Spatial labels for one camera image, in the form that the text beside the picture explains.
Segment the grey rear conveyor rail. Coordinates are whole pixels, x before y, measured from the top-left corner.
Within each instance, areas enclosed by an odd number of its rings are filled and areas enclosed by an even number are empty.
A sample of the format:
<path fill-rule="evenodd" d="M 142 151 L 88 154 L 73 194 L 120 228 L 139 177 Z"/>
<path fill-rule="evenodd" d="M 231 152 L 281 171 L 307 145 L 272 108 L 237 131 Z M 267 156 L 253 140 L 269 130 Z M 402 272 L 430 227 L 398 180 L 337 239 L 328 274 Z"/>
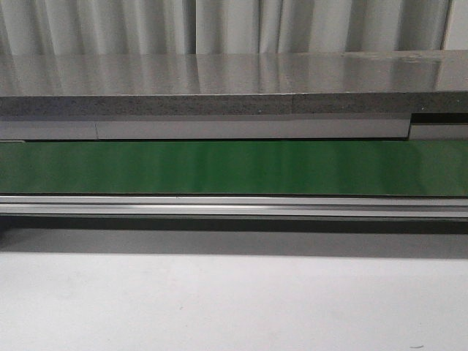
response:
<path fill-rule="evenodd" d="M 1 140 L 465 140 L 466 113 L 3 116 Z"/>

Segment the green conveyor belt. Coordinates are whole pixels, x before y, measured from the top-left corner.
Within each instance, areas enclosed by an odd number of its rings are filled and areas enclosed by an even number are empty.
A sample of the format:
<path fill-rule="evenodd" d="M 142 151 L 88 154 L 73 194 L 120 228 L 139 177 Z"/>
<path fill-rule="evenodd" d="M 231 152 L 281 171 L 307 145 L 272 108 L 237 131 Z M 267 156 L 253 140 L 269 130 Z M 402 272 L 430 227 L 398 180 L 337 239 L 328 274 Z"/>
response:
<path fill-rule="evenodd" d="M 464 197 L 464 141 L 1 144 L 4 194 Z"/>

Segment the white pleated curtain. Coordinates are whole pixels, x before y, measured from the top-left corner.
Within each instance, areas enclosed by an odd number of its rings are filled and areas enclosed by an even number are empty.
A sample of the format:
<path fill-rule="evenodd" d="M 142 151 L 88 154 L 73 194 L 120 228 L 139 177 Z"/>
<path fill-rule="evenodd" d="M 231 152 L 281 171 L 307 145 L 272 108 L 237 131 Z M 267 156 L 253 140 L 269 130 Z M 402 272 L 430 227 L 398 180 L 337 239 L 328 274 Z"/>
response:
<path fill-rule="evenodd" d="M 307 53 L 467 47 L 465 1 L 3 1 L 1 52 Z"/>

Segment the aluminium conveyor front rail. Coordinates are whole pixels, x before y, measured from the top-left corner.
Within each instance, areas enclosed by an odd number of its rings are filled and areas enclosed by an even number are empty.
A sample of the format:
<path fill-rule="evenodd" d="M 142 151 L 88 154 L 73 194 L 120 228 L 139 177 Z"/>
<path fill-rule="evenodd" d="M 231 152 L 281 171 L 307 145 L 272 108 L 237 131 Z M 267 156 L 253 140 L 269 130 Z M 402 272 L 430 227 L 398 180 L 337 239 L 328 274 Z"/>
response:
<path fill-rule="evenodd" d="M 328 216 L 465 219 L 447 197 L 220 197 L 4 195 L 3 215 Z"/>

